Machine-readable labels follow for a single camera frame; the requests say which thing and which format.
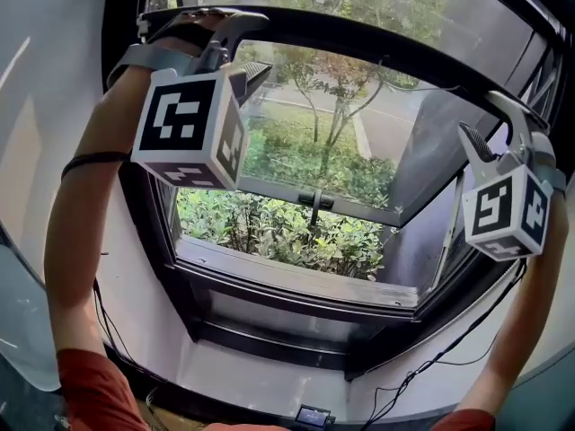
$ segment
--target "fiducial marker cube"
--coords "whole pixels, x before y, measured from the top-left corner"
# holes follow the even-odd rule
[[[152,73],[131,161],[176,187],[235,190],[247,145],[225,69]]]
[[[464,193],[465,240],[497,261],[540,254],[552,193],[525,165]]]

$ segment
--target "white wall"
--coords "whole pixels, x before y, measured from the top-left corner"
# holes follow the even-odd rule
[[[573,280],[575,257],[569,253],[569,251],[575,251],[575,183],[572,183],[569,188],[567,202],[571,233],[565,248],[567,252],[563,258],[559,285],[543,336],[522,374],[538,367],[575,340],[575,327],[569,323],[573,320],[575,312],[573,307],[573,302],[575,302],[575,280]],[[373,408],[377,386],[386,388],[399,386],[407,372],[415,370],[423,362],[431,359],[438,351],[445,348],[459,334],[464,332],[477,316],[487,310],[508,283],[509,278],[510,275],[501,280],[474,306],[439,333],[407,353],[398,356],[390,363],[354,380],[349,391],[348,420],[366,420]],[[443,360],[467,362],[481,356],[493,340],[515,292],[516,289],[511,291],[489,318]],[[409,388],[386,417],[398,418],[456,404],[467,392],[484,363],[485,359],[466,366],[433,365],[410,383]],[[378,407],[383,407],[393,396],[392,392],[379,392]]]
[[[0,221],[40,277],[60,172],[102,95],[103,6],[104,0],[0,0]],[[341,373],[190,341],[147,261],[118,183],[102,251],[108,255],[98,280],[106,310],[140,364],[240,406],[295,415],[304,401],[345,419]]]

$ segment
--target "open window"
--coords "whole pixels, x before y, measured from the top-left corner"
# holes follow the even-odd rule
[[[501,151],[505,117],[482,95],[505,91],[549,117],[561,61],[560,26],[534,0],[512,3],[146,0],[144,40],[182,7],[270,19],[234,47],[235,63],[273,64],[241,109],[251,142],[239,190],[171,189],[143,170],[138,186],[136,168],[122,177],[181,314],[192,289],[200,323],[190,332],[227,330],[238,349],[232,333],[342,357],[386,340],[381,361],[500,277],[505,266],[464,242],[458,205],[473,175],[456,127],[465,122]],[[336,329],[320,337],[312,319]],[[401,346],[389,344],[396,339]]]

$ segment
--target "forearm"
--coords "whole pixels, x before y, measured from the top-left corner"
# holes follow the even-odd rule
[[[121,97],[111,90],[96,105],[76,155],[128,152],[132,148],[149,73],[130,69],[119,82],[130,87],[124,88]],[[126,100],[126,90],[133,98]],[[86,164],[73,169],[62,181],[50,214],[44,257],[49,303],[73,307],[90,296],[119,165]]]
[[[567,236],[555,218],[562,213],[562,203],[562,195],[554,193],[544,253],[531,259],[487,362],[508,387],[531,356],[551,309]]]

